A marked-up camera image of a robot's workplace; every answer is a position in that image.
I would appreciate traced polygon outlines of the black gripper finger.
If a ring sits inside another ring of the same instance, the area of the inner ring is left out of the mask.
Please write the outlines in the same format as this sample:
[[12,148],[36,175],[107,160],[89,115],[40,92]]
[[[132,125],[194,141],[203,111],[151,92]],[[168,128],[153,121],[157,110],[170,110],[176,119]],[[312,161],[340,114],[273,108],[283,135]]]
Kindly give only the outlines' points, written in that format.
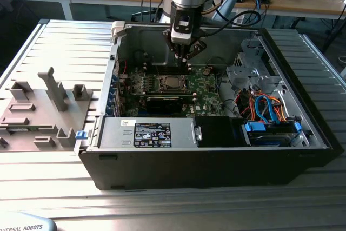
[[197,56],[207,48],[207,44],[202,40],[196,40],[189,45],[183,46],[183,72],[189,72],[188,60]]
[[170,34],[171,34],[170,30],[164,30],[162,32],[162,34],[163,34],[163,37],[165,38],[165,41],[166,41],[166,44],[167,44],[169,50],[171,52],[173,52],[174,55],[175,55],[175,59],[177,60],[177,71],[183,72],[184,65],[183,65],[183,62],[182,62],[179,45],[177,45],[177,44],[172,42],[171,36],[170,36]]

